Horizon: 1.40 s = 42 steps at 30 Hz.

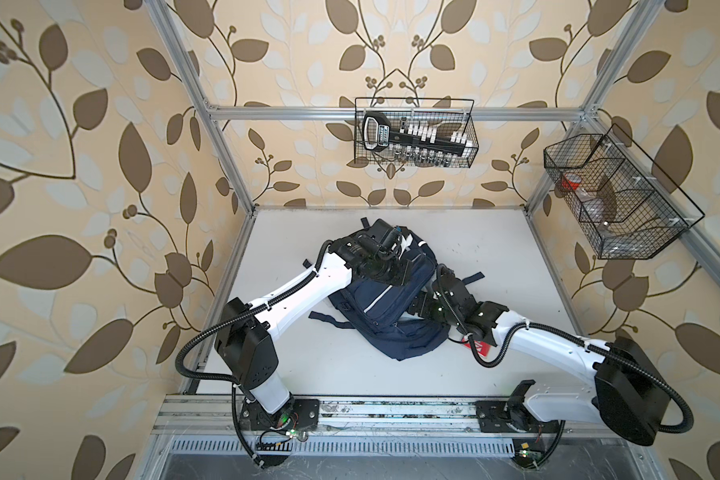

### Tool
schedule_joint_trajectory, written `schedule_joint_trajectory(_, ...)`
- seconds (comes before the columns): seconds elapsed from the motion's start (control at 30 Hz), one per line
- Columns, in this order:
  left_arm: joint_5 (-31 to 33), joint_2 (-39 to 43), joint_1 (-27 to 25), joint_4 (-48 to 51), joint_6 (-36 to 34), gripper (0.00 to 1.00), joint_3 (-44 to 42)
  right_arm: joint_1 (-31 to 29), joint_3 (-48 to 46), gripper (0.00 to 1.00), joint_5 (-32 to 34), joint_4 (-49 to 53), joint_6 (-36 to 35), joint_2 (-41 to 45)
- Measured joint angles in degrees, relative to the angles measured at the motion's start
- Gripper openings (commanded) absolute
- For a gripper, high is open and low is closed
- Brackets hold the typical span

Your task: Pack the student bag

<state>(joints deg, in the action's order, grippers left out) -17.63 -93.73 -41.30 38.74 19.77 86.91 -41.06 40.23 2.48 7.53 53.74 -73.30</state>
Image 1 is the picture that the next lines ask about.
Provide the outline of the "navy blue student backpack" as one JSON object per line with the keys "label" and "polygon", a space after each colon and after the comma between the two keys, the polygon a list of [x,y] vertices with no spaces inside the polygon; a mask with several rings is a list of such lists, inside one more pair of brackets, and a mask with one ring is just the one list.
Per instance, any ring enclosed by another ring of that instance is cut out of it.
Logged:
{"label": "navy blue student backpack", "polygon": [[[406,257],[413,261],[413,270],[407,284],[392,286],[357,279],[328,297],[341,319],[316,311],[310,312],[308,317],[338,329],[354,330],[381,353],[398,361],[422,356],[447,341],[450,330],[455,327],[406,312],[416,295],[434,280],[439,265],[427,242],[412,234],[413,243],[406,251]],[[465,281],[469,285],[482,278],[483,274],[477,273]],[[466,345],[470,339],[475,341],[472,334],[461,335],[459,344]]]}

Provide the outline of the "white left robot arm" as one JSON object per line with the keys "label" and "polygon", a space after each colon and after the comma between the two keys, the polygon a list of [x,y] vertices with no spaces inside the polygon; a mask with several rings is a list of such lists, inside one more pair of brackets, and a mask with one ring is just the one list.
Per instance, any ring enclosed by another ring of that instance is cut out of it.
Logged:
{"label": "white left robot arm", "polygon": [[296,320],[354,280],[406,285],[413,262],[405,252],[413,244],[414,234],[408,228],[379,219],[350,235],[325,241],[314,265],[280,288],[246,305],[232,301],[231,306],[252,316],[223,328],[214,350],[235,388],[270,416],[287,411],[292,394],[277,372],[276,341]]}

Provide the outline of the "red stationery blister pack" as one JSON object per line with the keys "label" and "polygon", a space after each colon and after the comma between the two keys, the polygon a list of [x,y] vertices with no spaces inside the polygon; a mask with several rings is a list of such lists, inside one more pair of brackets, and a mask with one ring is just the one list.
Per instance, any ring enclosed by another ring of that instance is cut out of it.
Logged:
{"label": "red stationery blister pack", "polygon": [[487,365],[489,363],[489,353],[491,350],[491,346],[487,343],[484,343],[482,341],[475,342],[472,339],[470,339],[466,345],[470,349],[473,358],[476,360],[476,362],[480,365]]}

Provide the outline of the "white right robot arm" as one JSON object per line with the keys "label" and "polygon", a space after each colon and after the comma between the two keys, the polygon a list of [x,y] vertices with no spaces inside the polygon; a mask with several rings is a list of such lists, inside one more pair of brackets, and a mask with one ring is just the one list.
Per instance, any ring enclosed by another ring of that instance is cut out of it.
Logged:
{"label": "white right robot arm", "polygon": [[653,445],[660,433],[684,433],[693,425],[687,402],[630,338],[606,342],[577,336],[505,305],[478,301],[443,265],[408,311],[456,328],[485,368],[497,367],[508,352],[517,351],[580,381],[572,390],[534,382],[523,386],[520,408],[537,421],[601,423],[641,446]]}

